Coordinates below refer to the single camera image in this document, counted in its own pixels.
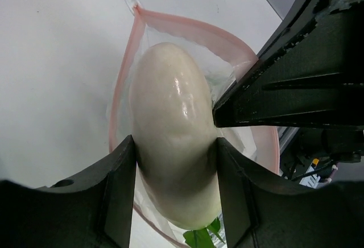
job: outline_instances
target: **white surface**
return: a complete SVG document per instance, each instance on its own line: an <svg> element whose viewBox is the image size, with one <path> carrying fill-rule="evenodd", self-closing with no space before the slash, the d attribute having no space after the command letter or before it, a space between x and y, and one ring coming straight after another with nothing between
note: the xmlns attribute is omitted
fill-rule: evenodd
<svg viewBox="0 0 364 248"><path fill-rule="evenodd" d="M140 0L210 22L258 52L266 0ZM124 0L0 0L0 177L38 187L107 154L106 106L133 16ZM171 247L133 217L130 247Z"/></svg>

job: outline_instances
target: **clear plastic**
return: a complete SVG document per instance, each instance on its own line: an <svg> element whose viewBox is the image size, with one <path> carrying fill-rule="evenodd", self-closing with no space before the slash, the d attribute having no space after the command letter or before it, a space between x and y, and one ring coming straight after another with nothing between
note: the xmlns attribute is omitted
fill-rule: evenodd
<svg viewBox="0 0 364 248"><path fill-rule="evenodd" d="M138 0L126 0L134 13L134 24L123 57L115 91L107 113L110 114L109 150L131 133L129 115L129 85L135 64L143 52L157 43L170 42L185 49L202 69L210 86L213 102L239 80L257 61L255 53L234 35L207 23L174 15L145 10ZM239 127L220 129L225 137L244 156L274 173L278 173L279 145L275 127ZM183 233L168 222L153 206L136 170L134 210L176 247L188 247ZM224 236L222 223L221 235ZM223 243L214 239L216 247Z"/></svg>

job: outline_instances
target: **transparent plastic bag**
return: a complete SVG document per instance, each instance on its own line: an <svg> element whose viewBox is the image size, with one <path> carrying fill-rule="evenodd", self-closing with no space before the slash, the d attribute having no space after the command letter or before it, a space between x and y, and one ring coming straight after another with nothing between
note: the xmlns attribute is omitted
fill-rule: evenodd
<svg viewBox="0 0 364 248"><path fill-rule="evenodd" d="M115 84L113 100L107 109L107 113L110 114L110 152L131 133L129 85L138 59L150 46L170 42L186 50L203 71L213 102L232 82L239 80L258 59L243 41L218 27L193 19L145 10L138 0L126 0L126 3L134 14L134 24ZM244 156L259 163L259 149L255 146L254 132L258 137L264 138L259 142L268 147L264 149L267 151L266 155L274 151L274 164L268 162L264 166L277 173L278 135L274 127L255 127L253 131L250 127L220 129L220 136L225 137ZM156 232L174 246L188 247L184 243L185 230L168 222L153 206L142 184L139 169L136 170L133 207ZM222 247L224 244L216 238L213 240L216 247Z"/></svg>

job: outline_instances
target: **green object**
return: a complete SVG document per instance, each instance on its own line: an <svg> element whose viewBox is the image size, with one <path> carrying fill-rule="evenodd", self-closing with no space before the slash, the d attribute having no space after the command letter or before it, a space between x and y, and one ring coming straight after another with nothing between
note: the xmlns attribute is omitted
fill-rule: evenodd
<svg viewBox="0 0 364 248"><path fill-rule="evenodd" d="M185 243L191 248L215 248L206 228L187 231L183 234Z"/></svg>
<svg viewBox="0 0 364 248"><path fill-rule="evenodd" d="M218 232L220 231L221 225L220 225L220 220L218 218L216 218L209 226L207 226L207 229L209 229L220 241L222 241L223 243L225 243L222 238L220 237L220 235L218 234Z"/></svg>

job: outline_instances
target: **white radish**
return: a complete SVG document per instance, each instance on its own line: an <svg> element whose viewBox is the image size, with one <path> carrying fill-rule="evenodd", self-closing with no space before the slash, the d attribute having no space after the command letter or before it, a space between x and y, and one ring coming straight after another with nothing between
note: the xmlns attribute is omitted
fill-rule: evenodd
<svg viewBox="0 0 364 248"><path fill-rule="evenodd" d="M203 73L180 47L157 44L137 65L129 102L138 166L156 209L182 229L208 226L221 203L217 130Z"/></svg>

